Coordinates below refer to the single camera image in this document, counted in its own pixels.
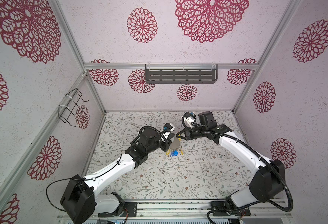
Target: floral tablecloth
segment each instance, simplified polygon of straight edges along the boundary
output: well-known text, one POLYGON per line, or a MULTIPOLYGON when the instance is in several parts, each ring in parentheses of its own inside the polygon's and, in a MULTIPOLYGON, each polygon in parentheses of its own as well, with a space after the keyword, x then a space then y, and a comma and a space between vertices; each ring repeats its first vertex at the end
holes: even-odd
MULTIPOLYGON (((172 123, 183 129, 184 112, 109 112, 88 173, 117 159, 141 127, 159 130, 172 123)), ((242 139, 229 111, 214 111, 217 124, 224 123, 242 139)), ((123 199, 216 199, 225 198, 249 184, 252 175, 232 153, 207 138, 181 140, 183 155, 168 157, 158 149, 146 162, 111 183, 101 194, 117 192, 123 199)))

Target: aluminum frame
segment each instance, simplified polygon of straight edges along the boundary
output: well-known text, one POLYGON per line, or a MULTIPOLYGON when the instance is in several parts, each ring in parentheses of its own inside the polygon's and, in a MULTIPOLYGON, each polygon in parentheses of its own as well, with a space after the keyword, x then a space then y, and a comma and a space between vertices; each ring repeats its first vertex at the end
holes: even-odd
POLYGON ((264 52, 262 53, 258 63, 259 66, 257 67, 257 69, 249 76, 247 83, 244 87, 244 89, 242 90, 239 98, 237 99, 235 106, 233 108, 233 113, 235 114, 239 108, 242 106, 243 102, 245 101, 245 99, 247 98, 247 95, 251 92, 253 85, 255 84, 257 78, 260 76, 263 68, 265 67, 265 65, 267 64, 269 58, 271 57, 274 49, 276 48, 276 46, 278 45, 280 39, 282 38, 283 34, 285 33, 288 24, 290 23, 290 21, 292 20, 293 16, 295 15, 299 5, 301 3, 301 0, 291 0, 278 25, 276 26, 276 29, 274 31, 274 33, 272 34, 264 52))
MULTIPOLYGON (((212 69, 216 63, 84 63, 85 69, 212 69)), ((257 63, 218 63, 217 69, 256 69, 257 63)))
POLYGON ((241 135, 242 135, 242 138, 243 138, 244 142, 245 142, 246 144, 250 145, 250 143, 249 143, 249 141, 248 141, 248 139, 247 139, 247 137, 246 137, 245 132, 243 131, 243 129, 241 128, 240 123, 238 122, 238 118, 237 118, 236 114, 232 113, 232 115, 233 115, 233 117, 235 118, 235 121, 236 121, 236 123, 237 123, 237 125, 238 125, 238 128, 239 128, 240 131, 241 131, 241 135))
POLYGON ((48 0, 48 3, 50 4, 50 7, 59 23, 59 26, 61 27, 62 33, 65 36, 65 39, 67 40, 70 49, 72 50, 72 53, 77 61, 77 64, 82 69, 83 73, 88 75, 90 82, 91 82, 90 90, 94 94, 94 96, 95 96, 94 98, 97 101, 97 104, 99 105, 99 108, 102 111, 102 114, 105 114, 105 108, 103 106, 103 103, 98 95, 97 90, 94 87, 93 80, 90 78, 90 75, 88 74, 87 70, 84 67, 83 57, 78 49, 76 41, 74 40, 74 37, 68 26, 68 22, 63 14, 62 8, 59 5, 58 0, 48 0))
MULTIPOLYGON (((71 89, 80 87, 81 84, 85 81, 85 77, 85 74, 80 74, 75 83, 72 85, 71 89)), ((64 96, 63 100, 59 104, 67 105, 70 101, 71 99, 69 97, 64 96)), ((50 133, 57 126, 58 122, 58 109, 56 108, 50 119, 45 123, 44 127, 32 141, 31 145, 28 147, 24 155, 21 157, 19 162, 16 164, 9 176, 6 178, 5 182, 0 187, 0 214, 10 200, 16 185, 21 180, 21 177, 24 173, 27 172, 36 156, 40 153, 43 145, 45 145, 45 142, 50 136, 50 133)))
POLYGON ((81 172, 81 177, 87 175, 88 168, 89 168, 89 165, 90 165, 90 161, 92 159, 95 147, 97 146, 97 142, 98 142, 98 139, 99 139, 99 136, 100 136, 100 132, 102 130, 102 127, 103 127, 103 124, 105 122, 106 117, 107 117, 106 114, 102 114, 102 118, 99 121, 98 128, 95 131, 95 137, 93 138, 93 141, 92 141, 92 144, 91 144, 91 147, 90 147, 90 151, 88 152, 88 155, 86 156, 86 159, 85 159, 86 163, 84 164, 83 170, 81 172))
MULTIPOLYGON (((125 200, 127 202, 138 202, 137 216, 131 220, 141 219, 206 219, 206 214, 211 210, 211 201, 223 201, 223 199, 184 199, 184 200, 125 200)), ((281 206, 286 206, 283 199, 273 199, 281 206)), ((250 207, 251 216, 247 218, 292 218, 291 213, 283 212, 266 202, 252 205, 250 207)), ((240 216, 214 217, 216 219, 235 219, 240 216)), ((111 217, 108 220, 121 220, 121 217, 111 217)), ((60 212, 57 216, 59 223, 62 220, 70 220, 65 212, 60 212)), ((92 215, 88 220, 98 220, 98 215, 92 215)))

